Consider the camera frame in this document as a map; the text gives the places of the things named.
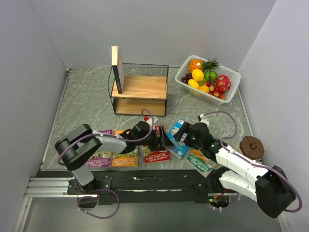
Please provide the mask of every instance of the lime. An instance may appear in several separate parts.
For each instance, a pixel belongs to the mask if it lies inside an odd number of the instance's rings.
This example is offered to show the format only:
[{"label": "lime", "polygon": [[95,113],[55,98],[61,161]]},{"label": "lime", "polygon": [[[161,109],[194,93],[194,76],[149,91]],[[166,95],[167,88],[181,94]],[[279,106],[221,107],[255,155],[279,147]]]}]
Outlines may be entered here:
[{"label": "lime", "polygon": [[211,79],[213,81],[215,81],[217,79],[217,74],[214,71],[209,70],[209,71],[205,72],[205,79],[207,81],[209,81],[209,76],[211,76]]}]

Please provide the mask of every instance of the shelf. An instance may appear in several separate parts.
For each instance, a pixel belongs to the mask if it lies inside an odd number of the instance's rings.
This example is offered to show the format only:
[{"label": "shelf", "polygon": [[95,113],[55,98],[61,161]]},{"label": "shelf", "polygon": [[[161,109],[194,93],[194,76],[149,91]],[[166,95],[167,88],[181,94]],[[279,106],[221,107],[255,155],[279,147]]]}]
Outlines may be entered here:
[{"label": "shelf", "polygon": [[112,98],[139,98],[139,99],[167,99],[167,77],[166,76],[136,76],[126,75],[124,92],[118,93],[114,82]]},{"label": "shelf", "polygon": [[165,103],[165,100],[114,99],[113,105],[116,114],[141,115],[141,110],[146,108],[153,115],[165,116]]}]

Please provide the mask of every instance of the book cover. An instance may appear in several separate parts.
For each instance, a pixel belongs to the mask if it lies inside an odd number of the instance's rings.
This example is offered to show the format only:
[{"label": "book cover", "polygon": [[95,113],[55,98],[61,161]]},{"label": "book cover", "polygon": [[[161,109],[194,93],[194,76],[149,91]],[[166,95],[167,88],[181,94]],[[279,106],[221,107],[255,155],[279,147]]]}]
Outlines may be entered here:
[{"label": "book cover", "polygon": [[[121,134],[123,130],[115,130],[114,134]],[[126,168],[126,167],[137,167],[139,164],[138,158],[138,146],[134,151],[127,154],[118,154],[112,152],[112,167],[113,168]]]},{"label": "book cover", "polygon": [[187,157],[187,161],[204,177],[207,177],[217,165],[214,161],[203,156],[199,150],[192,151]]},{"label": "book cover", "polygon": [[120,47],[118,46],[112,46],[112,70],[118,93],[121,94],[124,90],[125,72]]},{"label": "book cover", "polygon": [[144,162],[145,163],[155,163],[162,161],[169,161],[170,154],[167,150],[162,151],[151,151],[148,146],[143,146]]},{"label": "book cover", "polygon": [[[104,134],[112,134],[112,130],[100,130]],[[90,168],[110,168],[112,164],[111,151],[96,151],[87,161]]]},{"label": "book cover", "polygon": [[181,140],[179,142],[177,142],[173,135],[176,134],[179,129],[182,127],[184,120],[183,119],[179,119],[175,125],[172,127],[172,129],[168,132],[168,138],[173,142],[174,146],[173,147],[169,147],[168,150],[175,155],[177,158],[181,159],[184,154],[187,152],[187,150],[189,149],[188,146],[184,145],[183,141],[186,138],[187,134],[184,133]]}]

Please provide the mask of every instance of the plastic basket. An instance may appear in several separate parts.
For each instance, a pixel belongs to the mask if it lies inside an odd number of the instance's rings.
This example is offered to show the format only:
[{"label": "plastic basket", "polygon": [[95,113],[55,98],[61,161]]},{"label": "plastic basket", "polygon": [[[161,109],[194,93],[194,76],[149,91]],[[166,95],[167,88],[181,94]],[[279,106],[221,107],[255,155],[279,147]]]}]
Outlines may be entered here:
[{"label": "plastic basket", "polygon": [[188,73],[188,64],[191,60],[193,59],[201,59],[204,61],[207,61],[204,58],[198,57],[198,56],[189,56],[189,58],[182,64],[182,66],[179,68],[178,72],[176,73],[175,76],[175,80],[177,83],[180,84],[180,89],[190,93],[198,98],[201,98],[207,102],[210,102],[214,105],[220,106],[223,103],[228,103],[232,100],[233,96],[236,93],[236,90],[238,88],[238,85],[240,83],[240,74],[234,70],[231,70],[229,68],[226,68],[222,65],[220,65],[217,69],[215,69],[215,72],[217,73],[217,75],[221,75],[221,74],[225,74],[229,77],[229,79],[231,80],[231,88],[229,89],[229,91],[226,93],[225,95],[225,100],[222,100],[220,98],[217,98],[215,96],[212,96],[208,93],[205,93],[199,89],[193,88],[183,82],[181,82],[181,78],[184,77],[186,75],[186,73]]}]

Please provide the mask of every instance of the marble table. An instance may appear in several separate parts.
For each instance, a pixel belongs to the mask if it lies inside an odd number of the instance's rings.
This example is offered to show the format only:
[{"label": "marble table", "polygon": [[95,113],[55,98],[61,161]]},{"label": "marble table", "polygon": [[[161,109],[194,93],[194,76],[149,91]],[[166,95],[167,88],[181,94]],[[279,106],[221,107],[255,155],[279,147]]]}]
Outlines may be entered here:
[{"label": "marble table", "polygon": [[[160,74],[162,70],[161,68],[127,68],[125,72],[130,75],[156,75]],[[169,69],[167,114],[165,117],[158,117],[157,125],[164,125],[169,131],[180,117],[190,123],[196,123],[197,116],[201,113],[221,110],[231,113],[237,121],[238,133],[234,139],[227,141],[231,146],[234,146],[245,135],[250,135],[248,121],[238,91],[230,103],[220,107],[215,106],[181,91],[174,79],[177,70],[178,68]],[[57,164],[58,153],[54,145],[58,139],[79,125],[86,123],[94,130],[125,130],[132,128],[139,120],[142,120],[141,116],[114,114],[107,91],[109,74],[110,68],[73,68],[69,71],[62,102],[42,161],[42,171],[65,169]],[[225,114],[211,115],[208,116],[208,119],[210,132],[214,137],[222,138],[233,134],[234,124]],[[171,155],[171,161],[153,164],[145,164],[143,157],[139,156],[137,169],[192,169],[185,160],[187,155],[188,152],[183,159]]]}]

